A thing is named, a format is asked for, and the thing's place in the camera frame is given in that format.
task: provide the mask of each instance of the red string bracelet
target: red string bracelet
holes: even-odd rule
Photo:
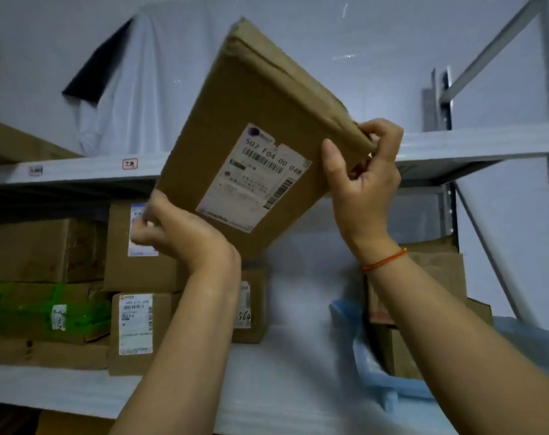
[[[384,266],[386,263],[390,263],[391,261],[396,260],[397,258],[405,255],[407,253],[407,247],[403,247],[400,252],[397,252],[395,255],[391,255],[385,259],[382,259],[378,263],[369,264],[367,266],[361,267],[361,273],[367,273],[371,270],[375,270],[381,266]]]

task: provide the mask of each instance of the barcode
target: barcode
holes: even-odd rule
[[[280,174],[282,172],[282,167],[278,166],[274,162],[271,162],[266,157],[263,157],[262,155],[260,155],[258,153],[255,153],[250,148],[244,148],[242,150],[242,153],[249,156],[252,160],[256,160],[257,162],[262,163],[264,166],[272,169],[273,171],[275,171],[278,174]]]
[[[292,186],[294,182],[295,181],[293,179],[286,179],[284,183],[281,184],[280,188],[276,190],[273,196],[270,197],[266,204],[263,206],[264,209],[270,209],[278,201],[278,199],[282,197],[284,193]]]
[[[152,307],[148,307],[148,330],[152,331],[154,329],[154,315],[152,313]]]

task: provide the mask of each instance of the sticker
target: sticker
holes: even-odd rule
[[[247,281],[240,283],[240,297],[238,298],[238,313],[236,314],[235,328],[252,328],[250,284]]]
[[[33,165],[29,167],[31,177],[41,177],[43,175],[43,165]]]
[[[154,352],[152,306],[152,295],[120,296],[120,356]]]
[[[131,241],[131,225],[133,221],[137,218],[140,218],[143,214],[143,211],[146,209],[145,203],[132,203],[131,205],[131,215],[129,217],[129,244],[128,244],[128,256],[158,256],[159,253],[152,246],[140,246]]]
[[[311,164],[248,124],[196,211],[250,233]]]
[[[124,171],[137,169],[138,168],[138,159],[135,158],[135,157],[133,159],[123,159],[121,161],[121,168]]]
[[[51,328],[65,331],[65,313],[67,313],[67,305],[53,305],[51,311]]]

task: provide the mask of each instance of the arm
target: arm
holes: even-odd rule
[[[147,374],[111,434],[207,434],[214,430],[240,292],[240,256],[205,221],[152,194],[132,240],[186,261],[190,278]]]
[[[401,177],[395,167],[403,130],[383,119],[363,124],[379,152],[351,182],[330,142],[323,145],[335,218],[361,264],[400,248],[386,219]],[[549,434],[549,377],[483,323],[407,255],[368,274],[442,410],[464,434]]]

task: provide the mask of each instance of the hand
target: hand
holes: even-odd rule
[[[154,189],[144,215],[131,227],[131,240],[180,258],[190,274],[197,270],[240,267],[240,255],[218,230],[200,217],[179,209]]]
[[[362,264],[373,264],[399,250],[387,234],[387,214],[401,182],[395,157],[403,129],[385,119],[359,128],[379,136],[379,148],[356,180],[349,179],[343,156],[329,139],[322,143],[322,163],[341,236]]]

